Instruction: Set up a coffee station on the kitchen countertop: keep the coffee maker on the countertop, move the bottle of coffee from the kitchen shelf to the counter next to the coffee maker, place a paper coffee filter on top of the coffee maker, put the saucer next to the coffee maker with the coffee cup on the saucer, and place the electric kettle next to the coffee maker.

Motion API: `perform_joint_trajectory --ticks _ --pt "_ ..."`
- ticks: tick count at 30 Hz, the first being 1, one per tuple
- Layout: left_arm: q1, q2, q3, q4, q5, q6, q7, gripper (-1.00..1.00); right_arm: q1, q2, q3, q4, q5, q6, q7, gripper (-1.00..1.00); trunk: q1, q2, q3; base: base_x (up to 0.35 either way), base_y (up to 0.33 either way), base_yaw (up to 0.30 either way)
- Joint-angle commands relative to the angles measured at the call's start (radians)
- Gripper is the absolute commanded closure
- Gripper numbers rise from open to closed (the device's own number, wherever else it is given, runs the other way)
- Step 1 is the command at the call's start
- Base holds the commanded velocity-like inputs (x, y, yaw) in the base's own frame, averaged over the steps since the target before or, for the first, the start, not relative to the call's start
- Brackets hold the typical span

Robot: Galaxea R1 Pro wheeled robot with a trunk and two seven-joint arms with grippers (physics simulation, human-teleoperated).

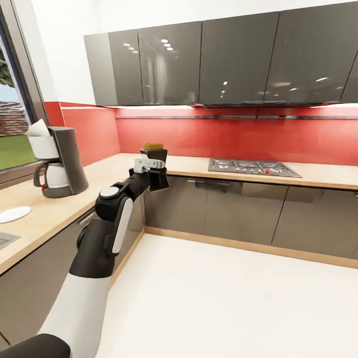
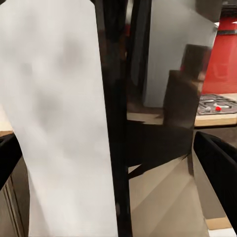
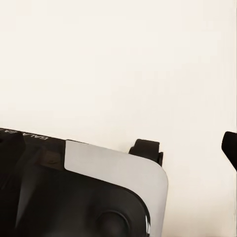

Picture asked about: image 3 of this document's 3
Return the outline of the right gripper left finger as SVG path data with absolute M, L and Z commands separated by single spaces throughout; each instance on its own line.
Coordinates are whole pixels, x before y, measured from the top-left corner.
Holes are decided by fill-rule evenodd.
M 21 131 L 0 137 L 0 190 L 3 188 L 26 145 Z

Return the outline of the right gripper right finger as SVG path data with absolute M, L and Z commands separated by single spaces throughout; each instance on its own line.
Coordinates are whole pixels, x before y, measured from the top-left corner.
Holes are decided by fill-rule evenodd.
M 221 148 L 237 171 L 237 133 L 226 131 Z

